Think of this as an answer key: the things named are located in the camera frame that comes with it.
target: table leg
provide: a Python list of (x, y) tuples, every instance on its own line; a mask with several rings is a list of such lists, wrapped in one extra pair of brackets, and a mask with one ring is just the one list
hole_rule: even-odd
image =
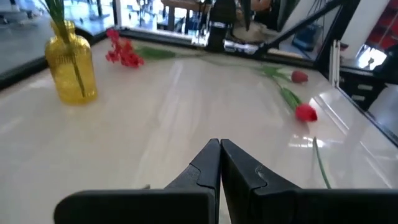
[(175, 24), (174, 12), (175, 8), (169, 7), (169, 15), (167, 16), (167, 30), (169, 31), (174, 31), (174, 24)]
[(191, 10), (187, 9), (187, 14), (185, 15), (185, 29), (184, 29), (184, 33), (188, 34), (188, 23), (189, 23), (189, 12)]
[(97, 9), (98, 9), (98, 17), (102, 17), (102, 5), (101, 5), (101, 0), (97, 0)]

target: red flower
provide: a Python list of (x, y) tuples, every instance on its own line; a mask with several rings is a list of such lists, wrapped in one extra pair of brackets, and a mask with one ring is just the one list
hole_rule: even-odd
[(112, 40), (112, 41), (116, 41), (119, 39), (119, 32), (117, 32), (114, 29), (108, 29), (106, 31), (106, 35)]
[(108, 51), (108, 53), (105, 55), (105, 58), (109, 61), (109, 62), (117, 62), (119, 60), (119, 55), (115, 52), (112, 51)]
[(304, 83), (308, 81), (308, 75), (301, 71), (294, 71), (292, 72), (292, 76), (290, 77), (290, 79), (294, 83)]
[(144, 60), (134, 53), (134, 47), (129, 39), (120, 38), (114, 29), (108, 29), (106, 35), (111, 39), (113, 51), (109, 51), (105, 57), (110, 62), (117, 62), (127, 67), (138, 68), (144, 64)]
[(308, 104), (300, 104), (295, 109), (296, 118), (300, 121), (317, 121), (318, 116), (315, 109)]

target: glass vase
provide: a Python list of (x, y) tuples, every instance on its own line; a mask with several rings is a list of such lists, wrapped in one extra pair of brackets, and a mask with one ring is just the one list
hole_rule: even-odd
[(89, 103), (97, 97), (90, 45), (75, 34), (73, 22), (64, 23), (66, 33), (51, 22), (55, 37), (45, 46), (45, 58), (61, 101), (71, 105)]

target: white table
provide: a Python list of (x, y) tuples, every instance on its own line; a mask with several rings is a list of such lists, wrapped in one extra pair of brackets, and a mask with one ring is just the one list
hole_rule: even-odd
[[(210, 138), (231, 139), (300, 187), (324, 188), (316, 136), (333, 188), (398, 186), (398, 150), (317, 72), (306, 71), (306, 86), (289, 85), (317, 110), (305, 126), (248, 68), (188, 58), (136, 70), (107, 62), (109, 49), (107, 40), (93, 47), (94, 103), (62, 104), (49, 70), (0, 93), (0, 223), (53, 223), (55, 205), (80, 190), (163, 188)], [(221, 198), (220, 223), (228, 223)]]

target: flower stem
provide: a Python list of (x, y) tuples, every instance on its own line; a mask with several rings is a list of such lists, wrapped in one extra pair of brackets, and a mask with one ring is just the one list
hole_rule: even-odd
[(176, 55), (175, 58), (195, 58), (195, 57), (203, 57), (208, 54), (181, 54), (181, 55)]
[(273, 75), (267, 75), (267, 76), (279, 87), (279, 89), (282, 89), (282, 86), (279, 84), (278, 80), (276, 80), (276, 78)]
[(83, 84), (83, 80), (81, 79), (80, 71), (79, 71), (79, 68), (78, 68), (78, 66), (77, 66), (77, 61), (76, 61), (75, 53), (73, 52), (73, 49), (72, 49), (72, 47), (71, 47), (71, 45), (70, 45), (70, 42), (67, 43), (67, 47), (68, 47), (69, 56), (70, 56), (70, 58), (71, 58), (71, 60), (72, 60), (73, 69), (74, 69), (74, 71), (75, 71), (76, 79), (77, 79), (77, 82), (79, 83), (81, 95), (82, 95), (83, 98), (84, 98), (84, 97), (86, 97), (86, 90), (85, 90), (85, 86), (84, 86), (84, 84)]
[(200, 60), (202, 60), (204, 62), (211, 63), (213, 65), (221, 66), (221, 67), (241, 67), (241, 68), (251, 68), (251, 69), (255, 69), (255, 70), (261, 70), (261, 68), (259, 68), (259, 67), (253, 67), (253, 66), (247, 66), (247, 65), (233, 65), (230, 63), (214, 62), (214, 61), (211, 61), (211, 60), (208, 60), (205, 58), (200, 58)]
[(325, 169), (323, 168), (321, 156), (319, 155), (319, 148), (318, 148), (318, 143), (317, 143), (317, 137), (314, 137), (313, 140), (312, 140), (312, 148), (315, 150), (315, 152), (316, 152), (316, 154), (317, 154), (318, 163), (319, 163), (319, 168), (321, 169), (323, 181), (325, 181), (326, 187), (327, 187), (328, 189), (331, 189), (330, 183), (329, 183), (329, 180), (328, 180), (328, 177), (326, 176), (326, 173), (325, 173)]

